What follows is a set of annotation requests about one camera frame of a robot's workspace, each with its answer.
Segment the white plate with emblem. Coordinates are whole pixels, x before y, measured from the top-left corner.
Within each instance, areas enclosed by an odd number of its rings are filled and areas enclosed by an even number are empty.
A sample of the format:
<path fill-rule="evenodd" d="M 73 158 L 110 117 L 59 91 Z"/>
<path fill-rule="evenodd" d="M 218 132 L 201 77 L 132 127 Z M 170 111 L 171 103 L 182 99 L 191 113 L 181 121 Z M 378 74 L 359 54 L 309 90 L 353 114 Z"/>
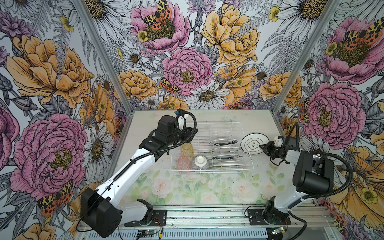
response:
<path fill-rule="evenodd" d="M 260 145 L 265 145 L 269 142 L 269 138 L 260 133 L 253 133 L 245 136 L 240 145 L 241 149 L 250 155 L 257 155 L 263 152 L 263 150 L 260 148 Z"/>

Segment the green red rimmed plate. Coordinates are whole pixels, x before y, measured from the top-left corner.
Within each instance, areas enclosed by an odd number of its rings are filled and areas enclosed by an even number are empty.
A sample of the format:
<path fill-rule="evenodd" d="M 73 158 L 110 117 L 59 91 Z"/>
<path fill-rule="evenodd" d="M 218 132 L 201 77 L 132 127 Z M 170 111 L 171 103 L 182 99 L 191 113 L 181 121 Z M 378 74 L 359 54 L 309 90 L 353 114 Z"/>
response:
<path fill-rule="evenodd" d="M 214 139 L 210 141 L 209 144 L 213 146 L 228 146 L 228 145 L 234 145 L 237 142 L 238 140 L 233 138 L 219 138 L 219 139 Z"/>

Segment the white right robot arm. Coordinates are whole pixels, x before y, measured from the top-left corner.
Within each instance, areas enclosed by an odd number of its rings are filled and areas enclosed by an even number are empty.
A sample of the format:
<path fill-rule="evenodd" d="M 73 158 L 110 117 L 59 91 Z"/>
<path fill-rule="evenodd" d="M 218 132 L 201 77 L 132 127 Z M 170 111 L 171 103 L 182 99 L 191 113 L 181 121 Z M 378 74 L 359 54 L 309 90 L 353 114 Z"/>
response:
<path fill-rule="evenodd" d="M 278 137 L 274 142 L 260 145 L 261 150 L 271 160 L 293 165 L 295 171 L 293 185 L 282 195 L 273 196 L 266 204 L 263 218 L 269 224 L 282 224 L 288 221 L 288 210 L 314 195 L 331 193 L 334 189 L 334 162 L 320 154 L 311 154 L 300 148 L 296 137 Z"/>

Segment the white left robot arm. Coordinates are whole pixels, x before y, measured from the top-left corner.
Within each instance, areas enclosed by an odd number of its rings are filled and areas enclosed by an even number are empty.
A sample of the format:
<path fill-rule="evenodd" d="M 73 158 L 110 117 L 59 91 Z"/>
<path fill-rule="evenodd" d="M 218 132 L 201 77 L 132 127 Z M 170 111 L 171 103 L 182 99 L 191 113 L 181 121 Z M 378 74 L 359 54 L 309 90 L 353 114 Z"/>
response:
<path fill-rule="evenodd" d="M 175 117 L 162 116 L 157 128 L 117 173 L 96 189 L 87 188 L 82 193 L 80 219 L 102 238 L 110 236 L 122 224 L 147 225 L 153 219 L 153 206 L 145 200 L 138 199 L 125 208 L 119 204 L 133 183 L 162 155 L 190 143 L 198 132 L 197 119 L 192 113 L 179 109 L 175 114 Z"/>

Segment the yellow plastic cup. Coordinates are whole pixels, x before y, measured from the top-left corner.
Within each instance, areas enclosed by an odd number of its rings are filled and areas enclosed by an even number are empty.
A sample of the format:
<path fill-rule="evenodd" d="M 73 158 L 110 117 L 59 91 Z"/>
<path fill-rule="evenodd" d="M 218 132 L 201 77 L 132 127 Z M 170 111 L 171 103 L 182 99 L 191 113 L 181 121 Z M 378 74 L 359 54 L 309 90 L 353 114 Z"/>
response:
<path fill-rule="evenodd" d="M 192 143 L 185 143 L 181 146 L 181 156 L 192 159 L 194 156 L 194 147 Z"/>

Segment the pink plastic cup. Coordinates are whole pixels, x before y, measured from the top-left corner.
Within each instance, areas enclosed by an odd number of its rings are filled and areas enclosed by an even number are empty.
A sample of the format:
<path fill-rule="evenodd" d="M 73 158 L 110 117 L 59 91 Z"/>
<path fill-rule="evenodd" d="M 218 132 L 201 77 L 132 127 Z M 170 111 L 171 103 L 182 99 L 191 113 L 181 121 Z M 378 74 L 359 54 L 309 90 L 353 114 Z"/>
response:
<path fill-rule="evenodd" d="M 186 156 L 180 156 L 177 160 L 177 169 L 180 171 L 191 170 L 191 161 Z"/>

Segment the white upturned ceramic bowl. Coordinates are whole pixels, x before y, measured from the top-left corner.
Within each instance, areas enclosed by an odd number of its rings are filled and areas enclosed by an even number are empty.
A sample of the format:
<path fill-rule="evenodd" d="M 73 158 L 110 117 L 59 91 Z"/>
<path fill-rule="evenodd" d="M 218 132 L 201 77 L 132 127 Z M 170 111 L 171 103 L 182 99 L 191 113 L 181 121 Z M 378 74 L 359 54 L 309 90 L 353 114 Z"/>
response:
<path fill-rule="evenodd" d="M 205 170 L 209 168 L 209 161 L 204 156 L 197 156 L 194 158 L 192 169 L 193 170 Z"/>

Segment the green circuit board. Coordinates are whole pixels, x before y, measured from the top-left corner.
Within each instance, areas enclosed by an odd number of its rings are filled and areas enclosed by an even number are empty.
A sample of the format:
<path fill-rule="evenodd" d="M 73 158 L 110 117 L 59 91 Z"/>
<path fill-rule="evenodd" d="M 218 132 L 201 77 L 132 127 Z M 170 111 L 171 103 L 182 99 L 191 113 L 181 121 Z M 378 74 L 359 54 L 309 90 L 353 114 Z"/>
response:
<path fill-rule="evenodd" d="M 162 238 L 164 230 L 161 229 L 159 231 L 155 230 L 139 230 L 136 235 L 136 240 L 139 240 L 141 238 L 153 238 L 156 236 L 159 236 L 159 239 Z"/>

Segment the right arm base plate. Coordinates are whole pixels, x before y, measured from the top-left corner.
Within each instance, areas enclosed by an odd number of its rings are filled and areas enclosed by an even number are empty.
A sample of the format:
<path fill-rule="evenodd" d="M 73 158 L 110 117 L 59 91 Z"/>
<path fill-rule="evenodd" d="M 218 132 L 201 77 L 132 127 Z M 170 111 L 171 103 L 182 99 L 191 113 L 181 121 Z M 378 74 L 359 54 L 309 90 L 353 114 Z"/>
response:
<path fill-rule="evenodd" d="M 268 225 L 291 225 L 291 219 L 288 214 L 277 212 L 266 213 L 265 209 L 249 209 L 247 216 L 251 226 L 268 226 Z"/>

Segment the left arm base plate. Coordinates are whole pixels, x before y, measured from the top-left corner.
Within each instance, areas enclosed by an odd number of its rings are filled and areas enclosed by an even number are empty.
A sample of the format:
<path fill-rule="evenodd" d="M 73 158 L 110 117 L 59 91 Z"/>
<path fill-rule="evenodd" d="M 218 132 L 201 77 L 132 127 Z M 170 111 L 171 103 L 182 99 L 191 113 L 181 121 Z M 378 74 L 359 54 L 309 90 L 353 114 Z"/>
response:
<path fill-rule="evenodd" d="M 161 225 L 162 227 L 166 226 L 167 223 L 167 210 L 153 210 L 152 218 L 146 223 L 144 220 L 142 221 L 132 221 L 129 223 L 125 223 L 125 227 L 158 227 Z"/>

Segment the aluminium front rail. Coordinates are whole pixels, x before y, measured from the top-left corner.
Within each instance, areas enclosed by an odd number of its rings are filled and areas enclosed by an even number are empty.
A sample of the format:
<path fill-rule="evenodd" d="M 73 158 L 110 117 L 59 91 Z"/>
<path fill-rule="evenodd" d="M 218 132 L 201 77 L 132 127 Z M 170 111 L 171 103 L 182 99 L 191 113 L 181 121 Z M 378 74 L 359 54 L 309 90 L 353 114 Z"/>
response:
<path fill-rule="evenodd" d="M 251 226 L 245 216 L 246 205 L 157 206 L 167 210 L 164 240 L 288 240 L 303 223 L 291 218 L 291 225 Z M 293 214 L 307 222 L 300 240 L 340 240 L 338 229 L 324 207 L 303 204 Z"/>

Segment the aluminium corner post left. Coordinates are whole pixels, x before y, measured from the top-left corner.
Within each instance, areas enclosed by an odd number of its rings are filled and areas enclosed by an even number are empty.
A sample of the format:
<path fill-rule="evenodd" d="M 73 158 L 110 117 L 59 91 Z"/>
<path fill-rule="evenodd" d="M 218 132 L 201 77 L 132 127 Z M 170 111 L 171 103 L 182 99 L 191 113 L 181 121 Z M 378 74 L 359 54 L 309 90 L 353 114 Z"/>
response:
<path fill-rule="evenodd" d="M 106 68 L 106 71 L 115 87 L 115 90 L 117 91 L 117 94 L 120 97 L 120 100 L 125 108 L 127 115 L 129 117 L 132 117 L 134 110 L 132 109 L 132 106 L 122 87 L 122 84 L 120 83 L 118 74 L 109 58 L 109 55 L 105 48 L 103 40 L 98 33 L 98 28 L 96 27 L 96 25 L 92 20 L 92 16 L 88 10 L 88 7 L 85 1 L 75 1 L 74 6 L 80 15 L 80 19 L 87 30 L 90 40 L 93 42 L 95 49 L 98 52 L 98 55 L 101 61 L 103 62 L 104 67 Z"/>

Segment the aluminium corner post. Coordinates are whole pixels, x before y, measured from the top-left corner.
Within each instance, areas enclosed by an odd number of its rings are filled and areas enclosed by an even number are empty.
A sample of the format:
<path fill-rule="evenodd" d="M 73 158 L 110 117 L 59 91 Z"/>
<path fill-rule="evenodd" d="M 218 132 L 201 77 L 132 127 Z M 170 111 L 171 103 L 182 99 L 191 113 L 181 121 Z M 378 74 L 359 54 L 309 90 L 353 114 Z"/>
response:
<path fill-rule="evenodd" d="M 305 64 L 306 60 L 309 58 L 311 54 L 310 51 L 315 47 L 316 43 L 318 42 L 322 33 L 324 32 L 324 29 L 329 25 L 329 22 L 331 21 L 332 16 L 336 12 L 339 4 L 340 4 L 340 1 L 327 2 L 318 23 L 315 25 L 314 32 L 312 34 L 309 34 L 308 41 L 305 44 L 303 50 L 301 51 L 297 62 L 295 63 L 292 71 L 290 72 L 290 75 L 287 79 L 286 84 L 283 86 L 282 91 L 279 94 L 272 108 L 273 115 L 277 114 L 279 107 L 282 105 L 282 103 L 285 101 L 286 97 L 288 96 L 288 93 L 290 92 L 291 88 L 293 87 L 294 83 L 299 77 L 299 74 L 302 70 L 303 65 Z"/>
<path fill-rule="evenodd" d="M 122 87 L 122 84 L 120 83 L 118 74 L 109 58 L 109 55 L 105 48 L 103 40 L 98 33 L 98 28 L 96 27 L 96 25 L 92 20 L 92 16 L 88 10 L 88 7 L 85 1 L 75 1 L 74 6 L 80 15 L 80 19 L 87 30 L 90 40 L 93 42 L 95 49 L 98 52 L 98 55 L 101 61 L 103 62 L 104 67 L 106 68 L 106 71 L 115 87 L 115 90 L 117 91 L 117 94 L 120 97 L 120 100 L 125 108 L 127 115 L 129 117 L 132 117 L 134 110 L 132 109 L 132 106 Z"/>

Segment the aluminium corner post right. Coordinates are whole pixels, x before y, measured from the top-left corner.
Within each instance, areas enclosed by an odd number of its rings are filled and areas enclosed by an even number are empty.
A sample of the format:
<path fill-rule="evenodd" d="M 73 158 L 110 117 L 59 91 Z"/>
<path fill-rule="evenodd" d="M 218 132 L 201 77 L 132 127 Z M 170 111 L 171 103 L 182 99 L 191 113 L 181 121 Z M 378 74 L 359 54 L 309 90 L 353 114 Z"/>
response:
<path fill-rule="evenodd" d="M 297 62 L 295 63 L 292 71 L 290 72 L 290 75 L 287 79 L 286 84 L 283 86 L 282 91 L 279 94 L 272 108 L 273 115 L 277 114 L 279 107 L 282 105 L 282 103 L 285 101 L 286 97 L 288 96 L 288 93 L 290 92 L 291 88 L 293 87 L 294 83 L 299 77 L 299 74 L 302 70 L 303 65 L 305 64 L 306 60 L 309 58 L 311 54 L 310 51 L 315 47 L 316 43 L 318 42 L 322 33 L 324 32 L 324 29 L 329 25 L 329 22 L 331 21 L 332 16 L 336 12 L 339 4 L 340 4 L 340 1 L 327 2 L 318 23 L 315 25 L 314 32 L 312 34 L 309 34 L 308 41 L 305 44 L 303 50 L 301 51 Z"/>

